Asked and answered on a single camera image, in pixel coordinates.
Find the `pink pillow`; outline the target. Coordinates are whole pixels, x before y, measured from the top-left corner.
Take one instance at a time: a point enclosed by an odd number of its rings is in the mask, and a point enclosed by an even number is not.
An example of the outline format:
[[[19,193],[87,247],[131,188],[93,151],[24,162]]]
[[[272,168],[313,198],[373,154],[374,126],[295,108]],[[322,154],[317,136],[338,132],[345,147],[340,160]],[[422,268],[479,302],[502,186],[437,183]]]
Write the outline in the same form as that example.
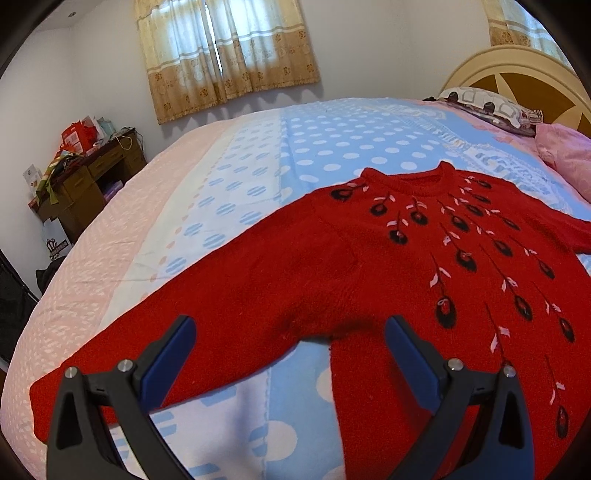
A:
[[[587,201],[591,200],[591,141],[561,124],[536,127],[540,158],[560,174]]]

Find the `patterned white black pillow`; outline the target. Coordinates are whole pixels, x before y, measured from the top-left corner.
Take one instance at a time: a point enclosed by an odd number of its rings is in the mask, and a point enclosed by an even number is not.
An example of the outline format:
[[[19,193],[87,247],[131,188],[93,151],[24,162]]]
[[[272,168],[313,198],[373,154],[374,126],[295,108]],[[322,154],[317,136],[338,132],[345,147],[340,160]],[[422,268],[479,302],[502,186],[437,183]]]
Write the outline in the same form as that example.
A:
[[[451,87],[436,98],[502,130],[526,137],[536,135],[544,121],[541,110],[531,110],[498,93],[474,88]]]

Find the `beige patterned window curtain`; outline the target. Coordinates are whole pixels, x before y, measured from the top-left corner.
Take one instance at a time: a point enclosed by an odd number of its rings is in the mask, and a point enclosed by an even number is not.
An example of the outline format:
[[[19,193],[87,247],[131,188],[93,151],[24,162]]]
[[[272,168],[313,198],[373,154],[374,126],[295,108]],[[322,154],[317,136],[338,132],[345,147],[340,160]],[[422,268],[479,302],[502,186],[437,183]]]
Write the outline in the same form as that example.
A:
[[[136,1],[156,119],[321,80],[297,1]]]

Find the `white paper shopping bag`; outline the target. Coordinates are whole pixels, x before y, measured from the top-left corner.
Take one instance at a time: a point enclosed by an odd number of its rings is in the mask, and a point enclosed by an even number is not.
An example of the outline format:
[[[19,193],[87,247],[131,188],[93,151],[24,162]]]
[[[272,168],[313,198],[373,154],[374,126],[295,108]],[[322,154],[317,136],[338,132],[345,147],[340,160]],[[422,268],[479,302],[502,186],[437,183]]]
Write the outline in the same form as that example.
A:
[[[48,219],[43,223],[42,239],[51,261],[65,258],[72,249],[59,219]]]

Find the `red gift bag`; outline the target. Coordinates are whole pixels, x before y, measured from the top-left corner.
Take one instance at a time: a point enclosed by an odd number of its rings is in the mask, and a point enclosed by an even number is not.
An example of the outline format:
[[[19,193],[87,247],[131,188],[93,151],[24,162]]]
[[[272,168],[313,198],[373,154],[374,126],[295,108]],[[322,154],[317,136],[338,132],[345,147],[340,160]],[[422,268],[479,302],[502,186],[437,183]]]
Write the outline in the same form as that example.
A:
[[[97,131],[92,123],[81,121],[70,124],[61,134],[62,146],[74,153],[85,155],[97,141]]]

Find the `dark brown wooden desk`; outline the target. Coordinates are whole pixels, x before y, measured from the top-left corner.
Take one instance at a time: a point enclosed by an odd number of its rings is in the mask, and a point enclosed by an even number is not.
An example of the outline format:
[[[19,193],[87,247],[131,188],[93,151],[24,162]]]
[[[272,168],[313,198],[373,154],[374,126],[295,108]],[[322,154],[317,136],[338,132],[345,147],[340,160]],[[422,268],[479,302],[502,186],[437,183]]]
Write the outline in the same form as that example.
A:
[[[94,153],[78,157],[49,182],[52,191],[29,202],[41,222],[59,220],[76,241],[104,209],[115,189],[146,166],[142,136],[134,128],[120,130]]]

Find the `red knitted sweater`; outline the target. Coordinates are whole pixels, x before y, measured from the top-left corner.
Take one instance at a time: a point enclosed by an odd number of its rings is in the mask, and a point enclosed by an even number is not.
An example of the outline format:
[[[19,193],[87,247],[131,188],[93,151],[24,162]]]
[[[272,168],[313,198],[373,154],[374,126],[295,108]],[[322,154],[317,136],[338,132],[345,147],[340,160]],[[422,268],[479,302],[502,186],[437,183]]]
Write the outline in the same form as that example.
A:
[[[532,479],[588,476],[565,465],[590,422],[588,221],[441,162],[368,168],[205,246],[31,386],[41,442],[67,368],[110,371],[187,316],[197,340],[149,417],[190,479],[385,479],[432,419],[386,343],[401,316],[444,359],[515,368]]]

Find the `cream wooden headboard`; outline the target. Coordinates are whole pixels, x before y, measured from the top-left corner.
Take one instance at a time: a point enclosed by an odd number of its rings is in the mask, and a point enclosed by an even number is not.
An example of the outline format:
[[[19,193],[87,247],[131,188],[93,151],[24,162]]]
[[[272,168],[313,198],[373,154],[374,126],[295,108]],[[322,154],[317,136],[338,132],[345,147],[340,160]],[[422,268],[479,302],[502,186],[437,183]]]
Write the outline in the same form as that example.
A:
[[[590,97],[576,73],[555,58],[523,46],[502,45],[465,60],[444,84],[498,93],[532,110],[544,121],[588,136]]]

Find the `blue pink polka-dot bedspread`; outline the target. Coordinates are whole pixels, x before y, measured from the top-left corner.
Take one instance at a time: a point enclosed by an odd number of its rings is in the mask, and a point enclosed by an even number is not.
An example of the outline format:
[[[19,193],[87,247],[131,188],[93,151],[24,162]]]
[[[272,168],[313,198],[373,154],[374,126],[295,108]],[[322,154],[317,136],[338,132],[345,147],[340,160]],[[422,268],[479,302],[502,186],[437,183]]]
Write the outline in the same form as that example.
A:
[[[2,395],[3,434],[36,479],[31,386],[181,270],[207,233],[232,240],[315,190],[372,168],[422,173],[447,162],[514,184],[590,224],[590,206],[539,158],[530,138],[432,102],[345,99],[197,128],[151,160],[77,241],[21,335]]]

